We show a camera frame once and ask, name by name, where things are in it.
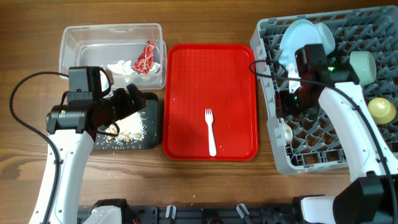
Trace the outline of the rice and meat leftovers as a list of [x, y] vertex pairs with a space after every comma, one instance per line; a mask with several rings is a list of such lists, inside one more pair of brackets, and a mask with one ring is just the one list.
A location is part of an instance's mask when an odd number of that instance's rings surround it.
[[146, 131], [144, 128], [144, 112], [134, 113], [124, 119], [116, 122], [119, 127], [119, 134], [116, 137], [106, 136], [108, 142], [114, 141], [116, 143], [134, 143], [142, 141]]

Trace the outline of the white napkin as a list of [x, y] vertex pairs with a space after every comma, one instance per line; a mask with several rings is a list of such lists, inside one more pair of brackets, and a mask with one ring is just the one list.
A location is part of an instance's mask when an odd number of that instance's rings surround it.
[[[124, 76], [141, 75], [141, 74], [145, 75], [144, 72], [138, 72], [138, 71], [134, 70], [131, 67], [131, 64], [132, 64], [132, 62], [130, 60], [128, 60], [128, 61], [120, 60], [115, 64], [108, 64], [107, 68], [110, 71], [112, 71], [113, 73], [118, 74], [118, 75], [124, 75]], [[149, 71], [147, 72], [147, 75], [154, 75], [158, 72], [160, 72], [160, 64], [154, 62], [151, 65], [151, 68], [149, 69]]]

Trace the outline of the white plastic spoon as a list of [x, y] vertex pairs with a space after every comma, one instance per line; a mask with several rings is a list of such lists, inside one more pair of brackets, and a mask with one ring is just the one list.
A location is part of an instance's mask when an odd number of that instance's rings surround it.
[[292, 128], [285, 122], [283, 118], [280, 118], [279, 121], [282, 124], [283, 134], [285, 136], [286, 143], [291, 144], [294, 136]]

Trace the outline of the red snack wrapper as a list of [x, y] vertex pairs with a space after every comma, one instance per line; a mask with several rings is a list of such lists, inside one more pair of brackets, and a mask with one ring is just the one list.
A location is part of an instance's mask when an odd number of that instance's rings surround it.
[[132, 69], [137, 73], [148, 74], [154, 61], [154, 49], [155, 43], [148, 40]]

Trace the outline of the light blue food bowl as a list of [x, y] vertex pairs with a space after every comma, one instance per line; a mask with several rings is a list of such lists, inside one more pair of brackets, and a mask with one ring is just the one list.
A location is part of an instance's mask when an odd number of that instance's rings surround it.
[[322, 23], [316, 23], [315, 27], [321, 37], [323, 48], [325, 50], [326, 55], [331, 54], [335, 50], [335, 39], [329, 27]]

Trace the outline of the light blue plate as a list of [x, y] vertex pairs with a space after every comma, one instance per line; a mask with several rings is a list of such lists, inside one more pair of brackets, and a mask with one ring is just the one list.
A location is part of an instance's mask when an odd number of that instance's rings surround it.
[[279, 49], [279, 63], [288, 71], [289, 78], [299, 78], [295, 52], [307, 44], [320, 44], [321, 37], [315, 25], [305, 19], [292, 23], [283, 34]]

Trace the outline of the mint green bowl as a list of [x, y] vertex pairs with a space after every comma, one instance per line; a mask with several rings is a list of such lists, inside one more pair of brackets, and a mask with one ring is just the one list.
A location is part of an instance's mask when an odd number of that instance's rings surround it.
[[357, 74], [361, 86], [366, 86], [376, 80], [376, 63], [371, 52], [352, 51], [349, 55], [349, 64]]

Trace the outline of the yellow plastic cup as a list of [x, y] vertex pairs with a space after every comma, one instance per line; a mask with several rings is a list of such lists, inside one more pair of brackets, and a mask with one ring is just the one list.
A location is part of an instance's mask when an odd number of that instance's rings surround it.
[[385, 98], [374, 98], [368, 103], [368, 110], [376, 124], [392, 122], [397, 116], [397, 108]]

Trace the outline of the white plastic fork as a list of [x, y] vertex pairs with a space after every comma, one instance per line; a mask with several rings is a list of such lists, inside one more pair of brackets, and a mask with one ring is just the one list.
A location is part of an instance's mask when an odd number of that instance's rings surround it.
[[205, 109], [205, 121], [208, 126], [208, 144], [209, 144], [209, 154], [211, 157], [215, 157], [217, 155], [215, 138], [213, 133], [213, 112], [211, 109]]

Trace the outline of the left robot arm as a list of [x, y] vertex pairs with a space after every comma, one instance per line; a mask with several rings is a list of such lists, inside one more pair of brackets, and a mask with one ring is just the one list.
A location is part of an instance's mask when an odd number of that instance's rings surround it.
[[135, 84], [103, 90], [101, 67], [68, 70], [67, 104], [47, 115], [50, 144], [31, 223], [76, 223], [81, 183], [100, 130], [145, 107]]

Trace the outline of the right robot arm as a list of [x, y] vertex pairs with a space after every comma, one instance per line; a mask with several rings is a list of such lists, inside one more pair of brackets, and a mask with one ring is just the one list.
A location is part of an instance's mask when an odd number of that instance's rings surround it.
[[397, 223], [397, 158], [363, 96], [363, 86], [376, 79], [372, 54], [351, 52], [348, 63], [330, 65], [322, 44], [308, 44], [294, 58], [300, 87], [285, 110], [293, 114], [320, 105], [344, 150], [351, 179], [335, 197], [300, 199], [302, 218], [308, 223]]

